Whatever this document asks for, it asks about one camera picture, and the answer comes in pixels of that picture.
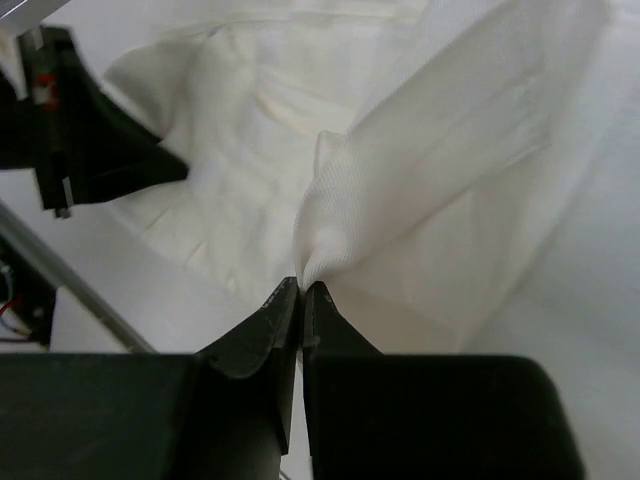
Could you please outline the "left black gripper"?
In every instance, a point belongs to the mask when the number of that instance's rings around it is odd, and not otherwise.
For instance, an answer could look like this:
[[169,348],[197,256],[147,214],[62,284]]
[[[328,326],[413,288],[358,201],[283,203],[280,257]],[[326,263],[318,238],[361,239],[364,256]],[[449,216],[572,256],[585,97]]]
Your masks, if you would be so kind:
[[99,87],[63,27],[41,27],[30,98],[1,71],[1,170],[35,169],[41,205],[69,209],[183,181],[189,168]]

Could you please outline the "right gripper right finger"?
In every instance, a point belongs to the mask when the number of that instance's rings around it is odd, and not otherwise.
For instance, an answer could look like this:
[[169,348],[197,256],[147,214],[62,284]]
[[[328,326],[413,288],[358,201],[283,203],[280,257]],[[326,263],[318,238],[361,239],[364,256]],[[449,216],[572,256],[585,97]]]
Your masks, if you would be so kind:
[[303,387],[317,479],[582,479],[559,392],[508,355],[376,349],[327,286],[307,292]]

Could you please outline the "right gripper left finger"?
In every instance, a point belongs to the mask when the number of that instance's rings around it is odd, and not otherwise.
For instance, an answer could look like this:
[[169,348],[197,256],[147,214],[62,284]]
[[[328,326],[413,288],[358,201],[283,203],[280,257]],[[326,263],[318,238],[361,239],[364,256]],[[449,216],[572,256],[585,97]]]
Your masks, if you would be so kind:
[[5,354],[5,479],[276,479],[290,444],[299,290],[193,354]]

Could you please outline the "white skirt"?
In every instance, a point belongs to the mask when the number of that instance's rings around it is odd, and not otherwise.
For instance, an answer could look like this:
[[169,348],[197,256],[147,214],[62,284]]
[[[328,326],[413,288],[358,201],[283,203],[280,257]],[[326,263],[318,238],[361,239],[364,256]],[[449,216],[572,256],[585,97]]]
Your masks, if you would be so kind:
[[164,33],[107,92],[188,178],[114,204],[250,308],[318,281],[387,351],[455,352],[548,243],[639,80],[612,1],[302,1]]

